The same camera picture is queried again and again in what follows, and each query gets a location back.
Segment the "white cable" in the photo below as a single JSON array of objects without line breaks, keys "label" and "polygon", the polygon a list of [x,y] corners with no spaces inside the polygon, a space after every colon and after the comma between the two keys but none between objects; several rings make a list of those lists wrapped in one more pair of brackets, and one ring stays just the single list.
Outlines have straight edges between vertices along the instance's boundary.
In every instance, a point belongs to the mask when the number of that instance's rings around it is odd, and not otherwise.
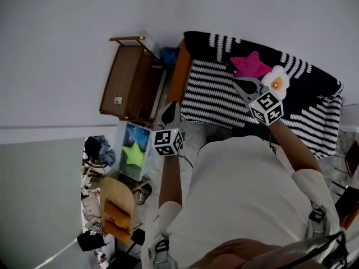
[{"label": "white cable", "polygon": [[57,256],[59,256],[62,252],[64,252],[67,248],[69,248],[70,246],[72,246],[73,244],[75,244],[77,242],[77,238],[72,241],[69,245],[65,246],[62,250],[60,250],[59,252],[57,252],[53,257],[50,257],[49,259],[45,260],[45,262],[41,263],[39,266],[35,267],[34,269],[39,269],[43,266],[45,266],[47,263],[50,263],[51,261],[53,261]]}]

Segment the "black and white cube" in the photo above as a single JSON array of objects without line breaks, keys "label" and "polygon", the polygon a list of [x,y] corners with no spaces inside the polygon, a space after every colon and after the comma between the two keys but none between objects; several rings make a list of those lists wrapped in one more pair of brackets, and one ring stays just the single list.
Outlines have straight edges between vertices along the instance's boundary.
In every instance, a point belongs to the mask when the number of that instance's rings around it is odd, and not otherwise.
[{"label": "black and white cube", "polygon": [[251,102],[249,107],[253,117],[267,126],[281,118],[284,114],[282,101],[271,91],[266,92]]},{"label": "black and white cube", "polygon": [[183,142],[180,129],[152,132],[152,146],[159,155],[177,155]]}]

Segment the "clothing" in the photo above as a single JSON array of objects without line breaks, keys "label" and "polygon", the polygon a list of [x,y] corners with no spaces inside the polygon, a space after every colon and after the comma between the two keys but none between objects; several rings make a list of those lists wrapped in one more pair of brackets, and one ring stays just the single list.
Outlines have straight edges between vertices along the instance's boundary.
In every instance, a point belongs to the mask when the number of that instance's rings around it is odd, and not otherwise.
[{"label": "clothing", "polygon": [[158,235],[168,234],[170,257],[186,268],[232,239],[281,246],[305,239],[311,202],[324,206],[330,233],[338,232],[321,173],[302,169],[290,176],[261,139],[230,138],[200,150],[186,204],[162,205]]}]

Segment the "forearm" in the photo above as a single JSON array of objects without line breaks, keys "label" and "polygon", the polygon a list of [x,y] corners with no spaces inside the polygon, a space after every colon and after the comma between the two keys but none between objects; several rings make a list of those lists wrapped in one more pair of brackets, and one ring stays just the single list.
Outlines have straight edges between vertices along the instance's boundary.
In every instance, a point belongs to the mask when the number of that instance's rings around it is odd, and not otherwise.
[{"label": "forearm", "polygon": [[269,127],[295,171],[314,169],[320,171],[319,164],[307,146],[284,124],[278,120]]},{"label": "forearm", "polygon": [[164,158],[158,207],[167,201],[175,201],[182,205],[180,161],[177,155]]}]

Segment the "white sticker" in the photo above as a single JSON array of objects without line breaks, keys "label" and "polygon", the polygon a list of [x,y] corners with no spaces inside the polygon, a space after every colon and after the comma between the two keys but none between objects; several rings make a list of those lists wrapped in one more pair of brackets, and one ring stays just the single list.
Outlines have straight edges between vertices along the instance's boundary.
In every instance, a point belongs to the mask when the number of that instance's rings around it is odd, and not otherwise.
[{"label": "white sticker", "polygon": [[122,104],[122,97],[121,97],[121,96],[117,96],[116,98],[114,98],[114,103],[115,103],[115,104]]}]

